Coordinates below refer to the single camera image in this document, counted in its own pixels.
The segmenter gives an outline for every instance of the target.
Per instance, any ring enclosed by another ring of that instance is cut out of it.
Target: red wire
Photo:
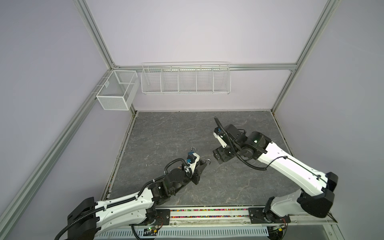
[[[160,228],[163,226],[164,218],[162,218],[162,217],[160,217],[160,216],[157,216],[157,217],[155,217],[155,218],[158,218],[158,217],[161,218],[161,220],[162,220],[162,221],[161,221],[161,226],[158,228],[158,229],[160,229]]]
[[[287,224],[286,224],[286,222],[285,222],[285,219],[284,219],[284,218],[282,218],[282,219],[283,219],[285,228],[287,228]]]

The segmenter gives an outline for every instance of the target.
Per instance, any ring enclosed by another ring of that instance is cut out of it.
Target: white wire basket
[[[143,68],[144,94],[216,94],[231,92],[229,63]]]
[[[105,110],[129,110],[139,88],[136,71],[113,70],[96,94]]]

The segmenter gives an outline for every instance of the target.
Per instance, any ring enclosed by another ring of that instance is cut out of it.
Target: wire mesh basket
[[[136,71],[113,70],[96,97],[105,110],[129,110],[139,85]]]
[[[229,64],[143,68],[141,87],[144,94],[228,94]]]

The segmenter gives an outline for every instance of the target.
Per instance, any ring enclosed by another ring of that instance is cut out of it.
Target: black motor joint
[[[196,156],[189,154],[185,162],[188,160],[190,160],[191,163],[194,163]],[[182,164],[181,168],[172,169],[165,175],[165,178],[149,186],[149,189],[152,191],[152,200],[154,201],[154,205],[161,205],[167,202],[171,195],[178,193],[191,181],[197,185],[200,181],[200,176],[203,170],[207,166],[207,163],[199,160],[193,174],[191,172],[186,173],[184,170],[185,166],[186,165]]]
[[[229,141],[232,141],[236,152],[248,159],[258,159],[260,155],[266,153],[266,147],[271,142],[271,139],[260,132],[251,132],[247,137],[243,132],[237,129],[234,125],[229,124],[224,127],[230,139],[224,134],[219,127],[215,128],[214,133],[227,143],[226,148],[222,146],[213,151],[216,160],[219,164],[229,161],[235,157],[235,153],[229,147]]]

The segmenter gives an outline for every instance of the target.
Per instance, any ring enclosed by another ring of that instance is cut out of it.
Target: aluminum frame
[[[328,0],[325,4],[325,7],[319,17],[319,19],[316,22],[316,25],[314,29],[312,30],[312,33],[305,44],[303,50],[301,51],[301,54],[296,62],[296,69],[291,70],[291,74],[289,75],[287,81],[285,82],[283,88],[281,89],[279,95],[277,96],[277,99],[272,107],[272,112],[275,113],[278,107],[280,106],[281,102],[283,101],[284,97],[286,96],[290,86],[296,79],[299,71],[301,70],[302,66],[305,64],[305,61],[307,60],[308,56],[310,55],[313,47],[315,46],[316,42],[320,39],[321,34],[323,33],[324,28],[326,27],[330,17],[335,12],[336,8],[339,6],[341,0]]]
[[[281,138],[282,138],[283,141],[284,141],[284,144],[285,144],[285,146],[286,146],[286,148],[287,148],[287,150],[288,150],[288,153],[291,154],[292,156],[294,156],[293,153],[292,153],[292,149],[289,147],[289,145],[288,145],[288,143],[287,143],[287,140],[286,140],[286,138],[285,138],[283,132],[281,131],[281,127],[280,127],[279,121],[277,120],[275,114],[274,114],[272,111],[270,111],[270,113],[271,113],[271,115],[272,115],[273,120],[275,121],[275,124],[276,124],[276,126],[277,126],[277,129],[279,130],[280,136],[281,136]]]
[[[248,71],[248,70],[291,70],[292,73],[288,77],[283,89],[281,90],[278,98],[273,105],[271,111],[274,113],[279,107],[281,101],[284,99],[289,87],[292,82],[295,80],[297,73],[301,69],[302,65],[305,63],[310,51],[313,49],[316,41],[319,39],[321,33],[323,32],[329,18],[334,13],[337,6],[340,4],[341,0],[328,0],[321,16],[319,17],[314,30],[312,31],[310,38],[308,39],[303,51],[301,52],[299,59],[296,63],[270,63],[270,64],[232,64],[231,71]],[[89,34],[91,35],[93,41],[95,42],[96,47],[98,48],[101,57],[103,58],[108,69],[113,70],[136,70],[138,72],[142,71],[142,66],[116,66],[112,60],[110,53],[106,47],[105,42],[103,41],[101,34],[96,26],[96,23],[92,17],[92,14],[89,10],[88,5],[85,0],[73,0],[75,6],[77,7],[79,14],[87,27]],[[68,125],[65,127],[64,131],[59,135],[58,139],[51,146],[49,151],[46,153],[44,158],[41,160],[37,168],[34,170],[32,175],[25,182],[24,186],[17,193],[15,198],[0,216],[0,240],[4,240],[11,232],[32,198],[37,193],[37,190],[40,188],[48,174],[50,173],[53,166],[56,164],[57,160],[69,144],[70,140],[76,133],[76,131],[81,126],[85,117],[88,115],[90,110],[93,107],[93,104],[96,101],[96,93],[100,90],[100,87],[105,82],[106,75],[111,71],[108,70],[102,79],[99,81],[98,85],[93,89],[91,94],[81,105],[79,110],[76,112],[74,117],[70,120]],[[133,105],[130,107],[130,111],[133,116],[135,116],[136,111]]]
[[[111,175],[110,175],[110,177],[108,179],[107,185],[105,186],[105,189],[104,189],[103,194],[101,196],[101,200],[102,201],[109,199],[109,196],[111,195],[111,191],[112,191],[111,189],[112,189],[113,184],[115,182],[115,176],[118,173],[121,160],[122,160],[123,155],[125,153],[125,150],[127,148],[128,140],[129,140],[130,134],[132,133],[133,126],[135,125],[136,118],[137,118],[138,115],[139,115],[139,113],[136,113],[135,115],[132,115],[132,117],[131,117],[131,121],[130,121],[130,123],[128,125],[124,141],[121,143],[121,146],[120,146],[119,155],[116,158],[116,162],[115,162],[115,164],[113,166]]]
[[[3,214],[0,216],[0,240],[4,240],[8,237],[13,227],[16,225],[17,221],[20,219],[33,197],[36,195],[37,191],[53,169],[61,154],[64,152],[67,145],[85,120],[86,116],[91,111],[94,103],[96,102],[97,92],[100,90],[101,86],[111,73],[112,71],[106,71],[99,83],[95,86],[85,102],[81,105],[79,110],[65,127],[64,131],[59,135],[39,165],[35,168],[32,175],[25,182],[24,186],[20,189],[7,209],[5,209]]]
[[[201,65],[151,65],[151,68],[199,68]],[[249,64],[230,64],[230,71],[250,71],[250,70],[295,70],[296,63],[249,63]],[[116,66],[114,70],[134,70],[138,73],[143,71],[143,66]]]
[[[162,227],[163,231],[173,231],[178,229],[187,229],[190,231],[189,237],[195,235],[199,237],[199,233],[193,233],[195,229],[209,228],[250,228],[250,227],[267,227],[267,226],[278,226],[279,223],[259,223],[252,224],[249,218],[248,208],[250,207],[261,207],[264,206],[212,206],[212,207],[190,207],[190,206],[177,206],[177,207],[156,207],[156,209],[170,209],[169,225]],[[337,223],[334,222],[330,217],[317,218],[307,213],[293,214],[290,215],[292,225],[322,225],[327,232],[327,236],[330,240],[344,240]],[[139,231],[143,230],[145,226],[139,226]],[[107,231],[95,239],[131,239],[133,235],[127,235],[127,237],[120,237],[116,235],[119,231],[129,231],[128,226],[122,226],[115,230]]]

